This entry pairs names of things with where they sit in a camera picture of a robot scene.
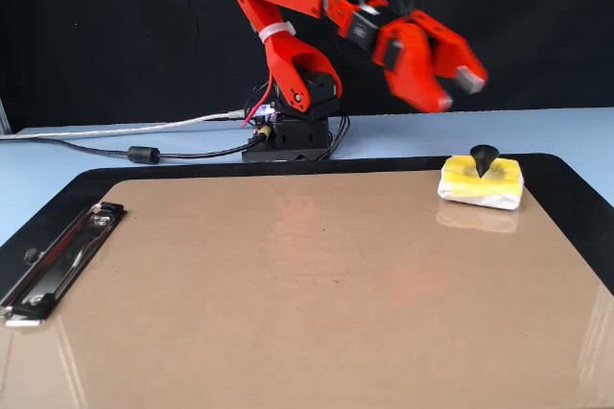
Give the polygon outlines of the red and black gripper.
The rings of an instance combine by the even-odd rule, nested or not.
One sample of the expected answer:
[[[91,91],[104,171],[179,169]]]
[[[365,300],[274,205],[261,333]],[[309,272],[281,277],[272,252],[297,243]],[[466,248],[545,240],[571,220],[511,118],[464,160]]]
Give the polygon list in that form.
[[[420,111],[442,112],[452,105],[434,73],[455,79],[467,93],[485,86],[486,70],[467,41],[423,11],[411,12],[414,24],[387,0],[322,0],[321,12],[337,25],[339,36],[383,67],[390,92]],[[433,57],[422,30],[433,40]]]

